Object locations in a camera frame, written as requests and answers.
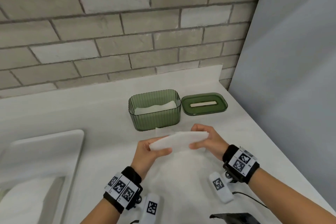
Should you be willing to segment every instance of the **person's left hand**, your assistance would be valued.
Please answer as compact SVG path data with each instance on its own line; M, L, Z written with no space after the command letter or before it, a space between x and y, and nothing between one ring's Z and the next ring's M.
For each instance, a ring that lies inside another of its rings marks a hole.
M147 172L157 158L172 153L172 148L166 148L158 151L150 150L149 145L162 138L164 137L155 137L138 142L131 167L138 173L138 175L141 176L142 180L145 179Z

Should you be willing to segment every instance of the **tile wall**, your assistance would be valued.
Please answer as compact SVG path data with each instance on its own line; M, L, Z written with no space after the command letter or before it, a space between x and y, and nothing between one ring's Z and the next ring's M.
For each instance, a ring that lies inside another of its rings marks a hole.
M222 64L258 0L0 0L0 98Z

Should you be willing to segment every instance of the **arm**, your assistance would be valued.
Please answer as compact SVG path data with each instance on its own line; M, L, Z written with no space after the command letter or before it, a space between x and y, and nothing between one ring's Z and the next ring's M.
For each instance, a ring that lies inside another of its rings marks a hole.
M169 155L172 152L171 148L158 151L150 150L149 145L161 138L151 138L138 142L131 167L140 175L142 180L145 179L147 172L157 158ZM103 198L81 224L116 224L119 217L120 213L115 207Z
M213 127L195 124L192 131L207 131L204 141L190 144L191 149L206 148L222 160L229 144ZM259 168L249 182L250 189L264 202L283 224L336 224L336 217L313 201Z

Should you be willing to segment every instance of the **person's right hand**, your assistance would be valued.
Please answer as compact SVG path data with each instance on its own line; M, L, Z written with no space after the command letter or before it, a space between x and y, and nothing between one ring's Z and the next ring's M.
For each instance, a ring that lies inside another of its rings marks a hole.
M207 139L191 143L189 148L192 150L196 150L199 148L206 148L209 150L216 158L222 160L224 153L229 147L229 144L224 141L223 138L216 132L213 127L205 126L202 124L194 124L191 128L191 131L206 131L209 133Z

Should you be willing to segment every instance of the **hand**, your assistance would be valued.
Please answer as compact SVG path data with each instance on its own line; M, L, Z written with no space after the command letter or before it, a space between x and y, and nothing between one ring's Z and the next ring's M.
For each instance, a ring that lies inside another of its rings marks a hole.
M191 128L191 131L206 131L209 133L207 139L191 143L189 148L192 150L196 150L199 148L206 148L209 150L216 158L222 160L224 153L229 147L229 144L224 141L223 138L216 132L213 127L205 126L202 124L194 124Z
M166 148L158 151L151 151L149 145L164 137L156 137L138 142L131 167L141 176L144 180L147 172L153 165L154 161L162 156L172 153L172 148Z

